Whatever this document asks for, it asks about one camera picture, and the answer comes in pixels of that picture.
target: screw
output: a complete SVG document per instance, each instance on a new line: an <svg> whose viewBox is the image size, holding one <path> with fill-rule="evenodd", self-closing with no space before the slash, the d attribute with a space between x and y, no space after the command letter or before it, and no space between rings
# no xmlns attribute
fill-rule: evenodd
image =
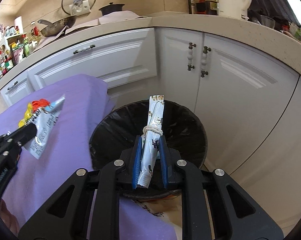
<svg viewBox="0 0 301 240"><path fill-rule="evenodd" d="M216 169L215 174L217 176L223 176L225 174L225 171L223 171L222 169Z"/></svg>
<svg viewBox="0 0 301 240"><path fill-rule="evenodd" d="M186 164L187 164L187 162L184 161L184 160L178 160L178 161L177 161L177 165L178 165L178 166L185 166Z"/></svg>
<svg viewBox="0 0 301 240"><path fill-rule="evenodd" d="M115 166L122 166L123 164L124 164L123 160L116 160L116 161L114 161L114 165Z"/></svg>
<svg viewBox="0 0 301 240"><path fill-rule="evenodd" d="M77 176L83 176L85 175L86 171L84 169L79 169L76 171L76 175Z"/></svg>

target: cabinet handle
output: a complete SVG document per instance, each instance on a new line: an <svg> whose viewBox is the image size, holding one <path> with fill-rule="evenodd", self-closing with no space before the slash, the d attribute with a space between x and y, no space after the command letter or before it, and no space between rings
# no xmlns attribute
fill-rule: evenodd
<svg viewBox="0 0 301 240"><path fill-rule="evenodd" d="M84 52L84 51L86 51L86 50L95 48L95 47L96 47L95 44L92 44L92 45L90 45L89 47L82 48L82 49L79 49L79 50L75 50L75 51L73 52L73 54L78 54L78 53Z"/></svg>
<svg viewBox="0 0 301 240"><path fill-rule="evenodd" d="M194 43L189 43L189 46L188 46L188 56L187 56L187 59L188 59L188 63L187 63L187 70L188 71L191 71L192 68L195 68L194 66L192 66L192 61L193 61L193 47L196 47L196 44Z"/></svg>
<svg viewBox="0 0 301 240"><path fill-rule="evenodd" d="M212 51L212 49L207 46L204 46L203 57L201 60L201 77L204 77L205 75L209 74L207 71L205 71L205 66L207 65L207 54L209 51Z"/></svg>
<svg viewBox="0 0 301 240"><path fill-rule="evenodd" d="M14 86L16 86L17 83L18 83L18 81L16 81L11 87L8 87L8 88L7 88L7 91L10 90L10 89L12 89Z"/></svg>

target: black trash can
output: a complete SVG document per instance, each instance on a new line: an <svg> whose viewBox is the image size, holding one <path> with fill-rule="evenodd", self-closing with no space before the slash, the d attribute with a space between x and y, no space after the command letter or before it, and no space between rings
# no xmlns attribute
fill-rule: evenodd
<svg viewBox="0 0 301 240"><path fill-rule="evenodd" d="M123 150L134 146L136 136L142 135L147 125L148 107L149 100L131 103L111 112L99 123L89 142L95 170L117 160ZM162 130L167 146L178 150L182 159L198 168L203 165L207 153L206 133L198 117L188 108L165 100ZM164 188L160 160L156 160L148 189L123 191L125 197L141 200L176 194L178 191Z"/></svg>

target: purple cloth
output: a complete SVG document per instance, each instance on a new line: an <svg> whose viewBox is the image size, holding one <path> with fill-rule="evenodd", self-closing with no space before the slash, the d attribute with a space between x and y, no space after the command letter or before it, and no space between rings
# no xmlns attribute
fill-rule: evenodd
<svg viewBox="0 0 301 240"><path fill-rule="evenodd" d="M174 227L147 212L132 200L119 202L120 240L177 240Z"/></svg>
<svg viewBox="0 0 301 240"><path fill-rule="evenodd" d="M0 114L0 134L13 132L29 102L41 98L55 101L63 94L65 103L45 151L37 160L23 149L17 173L3 195L20 226L77 169L92 170L89 138L114 104L109 102L105 82L82 74L35 91Z"/></svg>

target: pot lid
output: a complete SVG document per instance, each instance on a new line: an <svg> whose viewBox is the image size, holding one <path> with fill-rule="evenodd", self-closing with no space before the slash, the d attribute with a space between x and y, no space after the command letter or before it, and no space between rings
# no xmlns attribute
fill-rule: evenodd
<svg viewBox="0 0 301 240"><path fill-rule="evenodd" d="M108 8L108 7L114 6L114 5L124 6L125 4L123 4L123 3L116 3L116 4L114 4L114 3L110 2L109 5L106 5L106 6L102 7L102 8L99 8L98 10L101 11L101 10L104 10L105 8Z"/></svg>

